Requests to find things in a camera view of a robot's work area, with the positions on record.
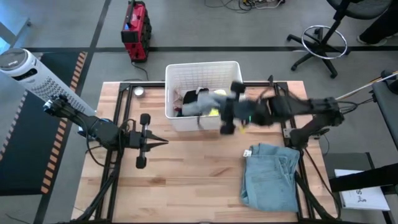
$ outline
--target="black floor mat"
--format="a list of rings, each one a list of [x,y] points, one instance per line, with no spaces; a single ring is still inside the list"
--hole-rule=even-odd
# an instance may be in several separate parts
[[[44,54],[41,61],[74,90],[85,53]],[[0,156],[0,195],[51,192],[70,126],[43,112],[44,102],[25,92]]]

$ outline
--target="black cloth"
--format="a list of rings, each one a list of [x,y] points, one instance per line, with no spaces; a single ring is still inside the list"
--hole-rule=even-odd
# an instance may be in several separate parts
[[[398,33],[398,0],[393,1],[385,13],[374,21],[359,38],[368,44],[376,44],[396,33]]]
[[[199,90],[199,93],[200,93],[201,91],[209,91],[209,89],[207,89],[207,88],[202,88],[202,89]],[[182,100],[182,104],[183,104],[183,105],[184,105],[184,104],[189,104],[189,103],[193,103],[193,102],[196,102],[196,101],[198,101],[197,91],[196,91],[196,90],[191,90],[191,91],[188,91],[188,92],[185,94],[185,96],[184,96],[184,98],[183,98],[183,100]]]

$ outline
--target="gray cloth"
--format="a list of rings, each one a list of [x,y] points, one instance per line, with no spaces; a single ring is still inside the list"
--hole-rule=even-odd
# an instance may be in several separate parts
[[[268,212],[297,212],[294,172],[297,150],[259,144],[246,157],[241,188],[242,203]]]
[[[235,93],[228,96],[219,95],[214,92],[199,92],[196,102],[182,105],[182,114],[184,116],[198,116],[198,114],[209,114],[211,109],[220,109],[225,105],[227,98],[235,98]]]

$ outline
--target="yellow cloth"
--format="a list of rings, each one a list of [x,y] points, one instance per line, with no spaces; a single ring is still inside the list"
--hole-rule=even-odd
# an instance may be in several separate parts
[[[224,96],[226,95],[225,90],[215,90],[214,92],[219,95],[224,95]],[[209,116],[218,116],[218,115],[219,115],[218,109],[212,109],[209,114]]]

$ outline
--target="wooden table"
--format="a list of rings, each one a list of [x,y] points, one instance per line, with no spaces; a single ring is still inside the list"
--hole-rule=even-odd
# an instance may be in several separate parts
[[[289,90],[306,98],[303,82],[288,82]],[[97,116],[113,119],[119,83],[103,83]],[[255,98],[264,88],[249,87],[246,96]],[[146,88],[144,98],[134,98],[130,118],[139,120],[141,113],[152,116],[149,129],[170,143],[147,153],[147,167],[135,168],[138,150],[126,149],[121,165],[113,222],[296,222],[292,212],[262,212],[244,206],[239,201],[243,173],[243,151],[259,142],[283,146],[280,124],[268,128],[251,126],[245,134],[220,136],[219,131],[175,132],[164,114],[164,89]],[[297,116],[300,128],[311,116]],[[310,140],[308,151],[323,178],[327,180],[325,164],[318,141]],[[104,162],[105,149],[93,152]],[[335,216],[332,197],[307,156],[304,157],[308,181],[313,194]],[[75,208],[84,210],[100,189],[103,169],[86,155]],[[304,217],[307,209],[300,190]],[[81,211],[74,209],[72,218]]]

